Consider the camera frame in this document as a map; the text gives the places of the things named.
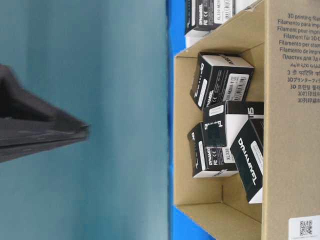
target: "blue table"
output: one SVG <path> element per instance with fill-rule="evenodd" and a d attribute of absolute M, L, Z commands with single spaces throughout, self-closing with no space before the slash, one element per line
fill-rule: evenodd
<path fill-rule="evenodd" d="M 185 47 L 184 22 L 185 1 L 167 2 L 168 15 L 168 107 L 169 107 L 169 227 L 172 240 L 213 240 L 208 233 L 197 226 L 189 217 L 173 205 L 173 103 L 174 103 L 174 56 Z"/>

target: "teal background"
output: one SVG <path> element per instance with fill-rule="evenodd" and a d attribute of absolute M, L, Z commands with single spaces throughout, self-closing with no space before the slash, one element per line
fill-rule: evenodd
<path fill-rule="evenodd" d="M 168 238 L 166 2 L 10 0 L 0 63 L 91 125 L 89 141 L 0 164 L 0 238 Z"/>

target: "open cardboard box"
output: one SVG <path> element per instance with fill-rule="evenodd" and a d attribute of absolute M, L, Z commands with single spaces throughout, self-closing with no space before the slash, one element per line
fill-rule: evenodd
<path fill-rule="evenodd" d="M 174 204 L 217 240 L 284 240 L 290 218 L 320 215 L 320 103 L 298 103 L 288 82 L 291 62 L 313 61 L 283 59 L 277 31 L 288 13 L 320 17 L 319 9 L 318 0 L 257 1 L 175 57 Z M 255 67 L 246 100 L 265 103 L 263 204 L 248 204 L 239 174 L 192 178 L 187 133 L 202 112 L 189 92 L 200 51 L 239 54 Z"/>

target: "black object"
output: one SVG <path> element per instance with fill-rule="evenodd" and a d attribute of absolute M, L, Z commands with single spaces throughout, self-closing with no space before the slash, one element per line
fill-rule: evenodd
<path fill-rule="evenodd" d="M 238 55 L 199 52 L 190 95 L 201 111 L 223 101 L 244 101 L 254 70 Z"/>
<path fill-rule="evenodd" d="M 88 127 L 21 88 L 0 64 L 0 162 L 83 141 Z"/>
<path fill-rule="evenodd" d="M 184 0 L 184 34 L 203 37 L 235 14 L 235 0 Z"/>
<path fill-rule="evenodd" d="M 264 102 L 223 101 L 206 107 L 203 110 L 203 138 L 207 147 L 230 148 L 249 119 L 264 119 Z"/>
<path fill-rule="evenodd" d="M 228 177 L 238 172 L 227 147 L 207 147 L 204 125 L 198 123 L 187 135 L 194 178 Z"/>
<path fill-rule="evenodd" d="M 262 203 L 264 166 L 264 120 L 250 118 L 235 138 L 231 153 L 235 159 L 246 198 Z"/>

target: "small product box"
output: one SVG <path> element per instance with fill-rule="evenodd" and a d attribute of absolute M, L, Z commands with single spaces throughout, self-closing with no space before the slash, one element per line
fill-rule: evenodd
<path fill-rule="evenodd" d="M 203 139 L 210 148 L 230 148 L 249 119 L 264 119 L 261 101 L 223 101 L 203 110 Z"/>
<path fill-rule="evenodd" d="M 203 123 L 198 123 L 187 135 L 194 178 L 228 177 L 238 173 L 234 158 L 227 147 L 207 147 Z"/>
<path fill-rule="evenodd" d="M 203 37 L 235 14 L 235 0 L 185 0 L 186 37 Z"/>
<path fill-rule="evenodd" d="M 239 56 L 200 52 L 190 95 L 201 110 L 222 101 L 244 101 L 254 69 Z"/>
<path fill-rule="evenodd" d="M 236 136 L 231 153 L 249 204 L 262 203 L 264 168 L 264 120 L 249 119 Z"/>

